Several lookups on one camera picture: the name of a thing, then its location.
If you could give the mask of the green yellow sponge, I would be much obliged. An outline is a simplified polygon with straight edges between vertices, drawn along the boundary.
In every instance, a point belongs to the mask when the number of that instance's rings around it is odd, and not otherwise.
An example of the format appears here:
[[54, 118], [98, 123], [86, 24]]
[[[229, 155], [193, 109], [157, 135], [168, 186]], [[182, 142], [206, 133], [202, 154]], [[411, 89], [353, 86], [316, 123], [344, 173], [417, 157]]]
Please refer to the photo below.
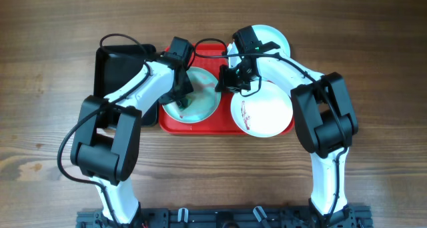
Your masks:
[[183, 98], [183, 99], [176, 101], [177, 107], [181, 110], [188, 108], [190, 106], [190, 104], [191, 104], [191, 100], [187, 99], [187, 98]]

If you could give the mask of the pale green plate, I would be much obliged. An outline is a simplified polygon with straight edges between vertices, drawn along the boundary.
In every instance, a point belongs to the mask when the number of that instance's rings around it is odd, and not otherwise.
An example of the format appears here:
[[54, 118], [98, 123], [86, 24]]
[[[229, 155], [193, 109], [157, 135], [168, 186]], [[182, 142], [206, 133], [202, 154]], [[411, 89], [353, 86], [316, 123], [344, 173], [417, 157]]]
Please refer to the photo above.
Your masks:
[[191, 67], [187, 75], [193, 86], [193, 92], [185, 96], [189, 105], [179, 108], [173, 102], [163, 105], [163, 109], [180, 123], [199, 123], [211, 116], [220, 104], [221, 93], [215, 90], [218, 80], [209, 71], [199, 67]]

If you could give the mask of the white plate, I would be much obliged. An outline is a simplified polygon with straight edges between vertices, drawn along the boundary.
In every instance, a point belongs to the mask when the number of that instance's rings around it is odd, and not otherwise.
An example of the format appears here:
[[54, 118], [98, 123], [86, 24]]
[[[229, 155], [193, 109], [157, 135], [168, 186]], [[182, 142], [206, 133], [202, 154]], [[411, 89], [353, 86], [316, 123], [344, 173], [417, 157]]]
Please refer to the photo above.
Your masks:
[[237, 30], [228, 45], [228, 55], [237, 53], [283, 53], [290, 56], [290, 44], [285, 36], [269, 25], [250, 25]]
[[230, 112], [238, 128], [254, 137], [284, 134], [294, 125], [290, 97], [269, 81], [252, 81], [250, 91], [234, 94]]

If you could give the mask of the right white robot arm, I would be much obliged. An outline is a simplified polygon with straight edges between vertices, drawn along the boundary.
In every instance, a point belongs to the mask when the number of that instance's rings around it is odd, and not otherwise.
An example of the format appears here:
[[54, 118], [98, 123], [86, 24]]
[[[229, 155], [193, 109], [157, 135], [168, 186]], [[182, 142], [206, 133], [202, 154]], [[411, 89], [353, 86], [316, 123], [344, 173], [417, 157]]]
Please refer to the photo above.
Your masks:
[[216, 91], [253, 97], [262, 81], [284, 91], [292, 103], [295, 130], [302, 147], [311, 155], [314, 188], [310, 203], [323, 227], [341, 219], [347, 204], [344, 167], [358, 121], [344, 81], [338, 73], [312, 71], [290, 57], [290, 45], [277, 29], [252, 25], [236, 31], [222, 56]]

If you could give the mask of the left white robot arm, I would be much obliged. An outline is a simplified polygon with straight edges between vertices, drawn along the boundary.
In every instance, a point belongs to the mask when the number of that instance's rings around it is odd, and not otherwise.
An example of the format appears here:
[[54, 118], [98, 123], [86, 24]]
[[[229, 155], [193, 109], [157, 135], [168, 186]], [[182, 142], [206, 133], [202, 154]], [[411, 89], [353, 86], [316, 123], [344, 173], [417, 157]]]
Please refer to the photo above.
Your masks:
[[77, 227], [143, 227], [140, 202], [131, 181], [139, 155], [143, 114], [154, 104], [178, 101], [193, 91], [187, 70], [194, 53], [186, 39], [174, 37], [169, 50], [148, 53], [141, 70], [103, 98], [88, 96], [77, 124], [58, 150], [58, 167], [66, 142], [73, 141], [70, 161], [94, 185], [102, 209], [80, 212]]

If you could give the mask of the red plastic tray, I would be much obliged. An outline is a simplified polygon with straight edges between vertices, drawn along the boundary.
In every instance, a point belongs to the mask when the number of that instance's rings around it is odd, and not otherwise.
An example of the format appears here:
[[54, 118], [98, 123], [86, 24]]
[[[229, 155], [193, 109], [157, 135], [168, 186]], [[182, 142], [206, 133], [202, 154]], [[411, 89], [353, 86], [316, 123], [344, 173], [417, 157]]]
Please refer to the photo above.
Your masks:
[[[197, 46], [201, 55], [221, 55], [224, 46], [219, 43], [202, 43]], [[219, 77], [220, 65], [226, 65], [225, 59], [195, 58], [193, 66], [203, 68]], [[207, 119], [193, 124], [180, 123], [172, 119], [161, 105], [158, 108], [158, 124], [166, 132], [174, 135], [248, 135], [242, 131], [232, 119], [230, 104], [233, 93], [222, 93], [221, 101], [216, 111]], [[294, 118], [279, 135], [285, 135], [294, 128]]]

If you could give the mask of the black plastic tray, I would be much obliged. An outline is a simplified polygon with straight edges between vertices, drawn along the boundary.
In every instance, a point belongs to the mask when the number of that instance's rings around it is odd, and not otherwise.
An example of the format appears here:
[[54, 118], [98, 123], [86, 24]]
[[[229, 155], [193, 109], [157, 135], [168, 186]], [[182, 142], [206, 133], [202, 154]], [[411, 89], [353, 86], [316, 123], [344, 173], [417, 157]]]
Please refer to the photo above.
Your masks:
[[110, 45], [95, 55], [93, 95], [103, 98], [123, 87], [141, 71], [147, 53], [137, 45]]

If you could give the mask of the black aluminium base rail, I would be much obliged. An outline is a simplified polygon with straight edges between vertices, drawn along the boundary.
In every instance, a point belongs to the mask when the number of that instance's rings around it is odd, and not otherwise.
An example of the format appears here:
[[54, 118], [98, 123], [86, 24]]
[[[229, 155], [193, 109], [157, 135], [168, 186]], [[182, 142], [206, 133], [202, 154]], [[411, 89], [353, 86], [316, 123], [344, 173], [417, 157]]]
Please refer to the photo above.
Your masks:
[[[134, 221], [121, 227], [148, 228], [220, 228], [220, 227], [322, 227], [320, 218], [306, 206], [252, 209], [196, 209], [184, 207], [177, 210], [138, 209]], [[368, 206], [347, 205], [335, 213], [328, 227], [374, 227], [372, 213]], [[116, 227], [102, 213], [102, 210], [77, 213], [75, 227]]]

